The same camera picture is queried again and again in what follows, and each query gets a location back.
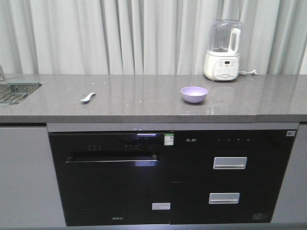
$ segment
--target white spoon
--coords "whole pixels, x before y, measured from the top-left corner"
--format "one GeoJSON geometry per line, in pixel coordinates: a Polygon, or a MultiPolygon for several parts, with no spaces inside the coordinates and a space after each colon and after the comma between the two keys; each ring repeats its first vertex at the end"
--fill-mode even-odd
{"type": "Polygon", "coordinates": [[[87,95],[85,98],[81,99],[80,102],[88,103],[88,102],[90,101],[91,97],[92,97],[93,95],[95,95],[95,94],[96,94],[96,93],[94,93],[94,92],[90,93],[90,94],[87,95]]]}

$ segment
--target cabinet door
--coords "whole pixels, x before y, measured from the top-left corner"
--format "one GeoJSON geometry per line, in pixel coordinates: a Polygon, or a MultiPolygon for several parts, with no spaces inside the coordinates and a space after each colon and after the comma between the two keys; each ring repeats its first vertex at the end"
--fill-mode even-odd
{"type": "Polygon", "coordinates": [[[0,228],[65,226],[45,127],[0,128],[0,228]]]}
{"type": "Polygon", "coordinates": [[[298,128],[272,223],[307,223],[307,124],[298,128]]]}

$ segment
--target black dishwasher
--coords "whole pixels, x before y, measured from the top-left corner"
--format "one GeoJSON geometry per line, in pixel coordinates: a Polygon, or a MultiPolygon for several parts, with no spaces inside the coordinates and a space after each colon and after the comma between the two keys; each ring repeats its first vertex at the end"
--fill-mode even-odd
{"type": "Polygon", "coordinates": [[[68,226],[169,223],[173,132],[50,133],[68,226]]]}
{"type": "Polygon", "coordinates": [[[68,226],[270,222],[295,130],[51,132],[68,226]]]}

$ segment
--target purple bowl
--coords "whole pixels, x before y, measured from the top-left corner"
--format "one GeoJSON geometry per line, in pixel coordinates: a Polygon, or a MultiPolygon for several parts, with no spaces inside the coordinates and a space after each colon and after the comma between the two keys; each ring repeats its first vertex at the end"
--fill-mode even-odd
{"type": "Polygon", "coordinates": [[[185,101],[190,103],[200,103],[205,100],[208,90],[197,87],[197,86],[188,86],[181,89],[182,97],[185,101]]]}

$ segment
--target blender jar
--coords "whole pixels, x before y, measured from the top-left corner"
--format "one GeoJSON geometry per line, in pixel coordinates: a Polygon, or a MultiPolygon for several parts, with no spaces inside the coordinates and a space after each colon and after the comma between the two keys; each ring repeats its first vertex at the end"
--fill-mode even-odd
{"type": "Polygon", "coordinates": [[[238,20],[215,20],[211,27],[210,53],[239,55],[242,25],[238,20]]]}

